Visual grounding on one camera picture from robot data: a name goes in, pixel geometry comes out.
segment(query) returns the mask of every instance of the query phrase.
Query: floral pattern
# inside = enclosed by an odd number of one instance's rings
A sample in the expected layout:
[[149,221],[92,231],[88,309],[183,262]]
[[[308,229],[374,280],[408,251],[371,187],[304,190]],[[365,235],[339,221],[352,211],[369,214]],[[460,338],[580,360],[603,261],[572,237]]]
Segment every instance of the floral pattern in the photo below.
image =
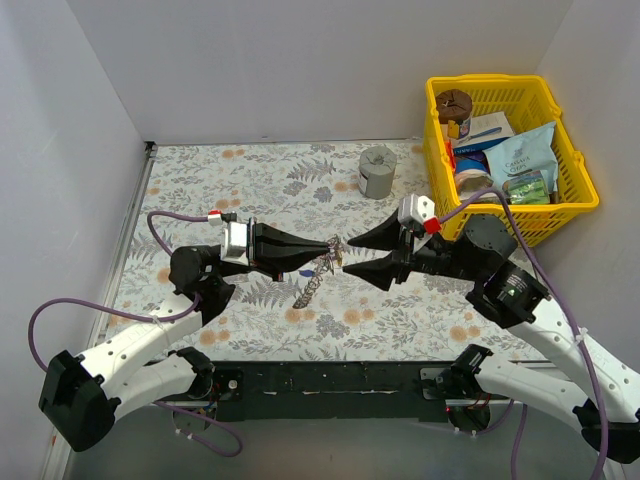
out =
[[[363,150],[398,156],[393,191],[382,200],[358,190]],[[169,259],[146,225],[151,210],[204,215],[233,210],[281,230],[328,240],[354,237],[385,220],[409,193],[430,194],[418,141],[160,147],[137,220],[115,307],[152,310],[171,293]],[[172,247],[219,243],[222,229],[158,218]],[[344,245],[344,264],[385,255]],[[528,268],[521,254],[516,256]],[[258,273],[228,279],[235,294],[221,316],[173,348],[195,346],[212,360],[452,360],[470,342],[511,358],[538,360],[532,347],[480,317],[464,300],[470,283],[411,274],[382,292],[342,273],[322,274],[304,309],[294,309],[314,265],[274,283]],[[106,336],[130,325],[111,318]]]

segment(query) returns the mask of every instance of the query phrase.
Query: yellow basket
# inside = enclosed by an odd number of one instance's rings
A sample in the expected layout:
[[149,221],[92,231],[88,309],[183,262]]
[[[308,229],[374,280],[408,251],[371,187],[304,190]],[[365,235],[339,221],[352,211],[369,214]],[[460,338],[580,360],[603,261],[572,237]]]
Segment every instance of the yellow basket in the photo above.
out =
[[[518,227],[529,245],[537,245],[579,213],[590,212],[598,206],[598,194],[584,167],[584,157],[571,145],[560,119],[562,110],[554,102],[549,87],[541,77],[462,75],[433,77],[426,84],[427,116],[423,150],[438,216],[460,205],[436,110],[436,96],[452,88],[462,90],[471,96],[474,116],[505,112],[516,133],[556,121],[551,147],[558,159],[558,193],[561,203],[511,207]],[[443,236],[449,240],[455,239],[467,219],[475,213],[497,215],[507,226],[509,225],[502,206],[474,204],[442,226]]]

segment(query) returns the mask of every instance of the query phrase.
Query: light blue bag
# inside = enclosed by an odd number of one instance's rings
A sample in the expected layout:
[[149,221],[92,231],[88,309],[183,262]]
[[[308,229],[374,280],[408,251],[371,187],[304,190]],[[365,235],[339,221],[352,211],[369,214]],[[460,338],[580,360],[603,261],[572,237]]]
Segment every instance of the light blue bag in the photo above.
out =
[[504,189],[506,181],[540,170],[549,192],[556,192],[558,159],[551,150],[556,122],[550,122],[484,151],[496,186]]

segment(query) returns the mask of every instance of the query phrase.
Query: gray can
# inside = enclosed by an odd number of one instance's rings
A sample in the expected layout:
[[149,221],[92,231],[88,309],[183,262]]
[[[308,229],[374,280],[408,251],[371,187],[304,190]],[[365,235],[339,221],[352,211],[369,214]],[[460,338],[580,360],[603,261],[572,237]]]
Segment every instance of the gray can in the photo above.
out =
[[376,200],[389,195],[397,163],[398,157],[387,147],[367,148],[360,155],[360,192]]

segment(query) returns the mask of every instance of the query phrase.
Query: gray floor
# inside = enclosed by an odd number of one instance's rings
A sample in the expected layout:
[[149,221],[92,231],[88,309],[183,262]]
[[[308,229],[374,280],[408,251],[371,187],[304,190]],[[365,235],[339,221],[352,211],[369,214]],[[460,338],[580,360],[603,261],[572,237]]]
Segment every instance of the gray floor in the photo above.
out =
[[[87,452],[72,454],[65,480],[112,479],[508,479],[520,419],[472,440],[411,420],[278,420],[235,424],[245,451],[225,459],[177,436],[169,412],[140,409]],[[215,428],[205,437],[232,446]],[[529,409],[519,480],[589,478],[595,453],[578,434]]]

